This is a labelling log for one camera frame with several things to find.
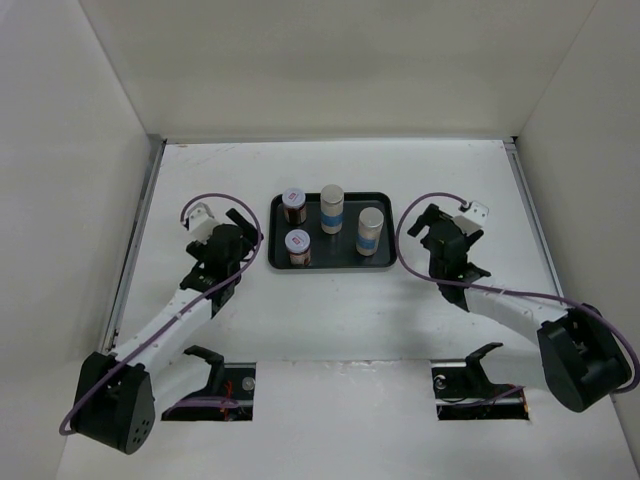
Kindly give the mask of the sauce jar white lid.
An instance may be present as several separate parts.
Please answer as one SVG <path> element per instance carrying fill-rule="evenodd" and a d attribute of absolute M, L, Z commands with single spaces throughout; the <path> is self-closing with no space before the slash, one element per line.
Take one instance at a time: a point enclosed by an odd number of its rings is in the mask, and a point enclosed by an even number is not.
<path fill-rule="evenodd" d="M 294 229 L 285 236 L 285 248 L 294 266 L 307 266 L 311 261 L 311 238 L 302 229 Z"/>
<path fill-rule="evenodd" d="M 291 187 L 282 195 L 283 213 L 291 225 L 301 225 L 306 221 L 306 194 L 299 188 Z"/>

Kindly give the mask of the grain bottle blue label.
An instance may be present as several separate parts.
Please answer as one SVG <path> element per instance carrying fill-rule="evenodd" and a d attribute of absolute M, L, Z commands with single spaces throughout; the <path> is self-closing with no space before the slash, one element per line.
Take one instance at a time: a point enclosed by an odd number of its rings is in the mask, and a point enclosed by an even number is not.
<path fill-rule="evenodd" d="M 330 235 L 339 233 L 343 224 L 344 191 L 335 184 L 326 185 L 320 192 L 322 230 Z"/>
<path fill-rule="evenodd" d="M 356 250 L 360 255 L 372 256 L 376 253 L 384 226 L 384 214 L 376 207 L 364 208 L 358 217 Z"/>

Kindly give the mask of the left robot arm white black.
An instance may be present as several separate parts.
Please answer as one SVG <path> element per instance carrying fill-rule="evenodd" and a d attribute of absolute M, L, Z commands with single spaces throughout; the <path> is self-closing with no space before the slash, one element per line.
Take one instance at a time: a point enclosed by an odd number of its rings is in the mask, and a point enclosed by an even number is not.
<path fill-rule="evenodd" d="M 195 264 L 172 299 L 142 330 L 111 352 L 83 362 L 63 435 L 79 434 L 135 453 L 156 419 L 175 410 L 237 408 L 223 355 L 193 343 L 193 335 L 222 310 L 263 238 L 259 227 L 231 208 L 218 222 L 197 204 L 184 222 Z"/>

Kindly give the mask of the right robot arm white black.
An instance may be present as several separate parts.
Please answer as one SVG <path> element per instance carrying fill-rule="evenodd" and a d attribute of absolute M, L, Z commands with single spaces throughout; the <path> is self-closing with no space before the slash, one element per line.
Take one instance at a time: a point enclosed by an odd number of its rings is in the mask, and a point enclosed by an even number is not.
<path fill-rule="evenodd" d="M 587 304 L 498 286 L 469 259 L 483 236 L 487 208 L 460 203 L 452 216 L 429 205 L 407 233 L 429 253 L 424 280 L 459 309 L 489 318 L 536 345 L 547 389 L 565 408 L 583 412 L 639 384 L 639 359 L 628 341 Z"/>

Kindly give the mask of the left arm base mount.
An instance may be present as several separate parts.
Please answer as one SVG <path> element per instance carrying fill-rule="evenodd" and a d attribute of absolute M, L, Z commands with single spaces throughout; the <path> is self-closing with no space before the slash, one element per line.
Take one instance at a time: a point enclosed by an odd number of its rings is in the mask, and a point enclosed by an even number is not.
<path fill-rule="evenodd" d="M 184 351 L 199 369 L 193 388 L 160 416 L 166 422 L 252 421 L 257 380 L 255 363 L 227 363 L 224 357 L 200 346 Z"/>

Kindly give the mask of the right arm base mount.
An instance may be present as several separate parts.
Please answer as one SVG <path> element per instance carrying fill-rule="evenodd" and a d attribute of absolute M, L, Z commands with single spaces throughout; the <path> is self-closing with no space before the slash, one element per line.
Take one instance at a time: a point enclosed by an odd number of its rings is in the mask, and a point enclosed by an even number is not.
<path fill-rule="evenodd" d="M 494 383 L 482 360 L 500 342 L 483 345 L 463 359 L 431 362 L 435 409 L 440 421 L 529 420 L 524 387 Z"/>

